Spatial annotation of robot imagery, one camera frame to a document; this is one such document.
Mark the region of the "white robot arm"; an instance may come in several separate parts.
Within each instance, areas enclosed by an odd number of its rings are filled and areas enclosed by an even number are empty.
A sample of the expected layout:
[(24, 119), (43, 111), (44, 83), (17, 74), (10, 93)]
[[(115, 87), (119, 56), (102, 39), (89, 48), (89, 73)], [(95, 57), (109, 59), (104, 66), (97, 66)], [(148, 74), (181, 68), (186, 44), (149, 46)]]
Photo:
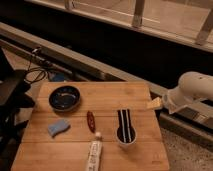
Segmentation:
[(166, 108), (174, 114), (188, 105), (203, 100), (213, 101), (213, 76), (190, 71), (179, 77), (175, 88), (168, 89), (162, 97), (146, 104), (147, 110)]

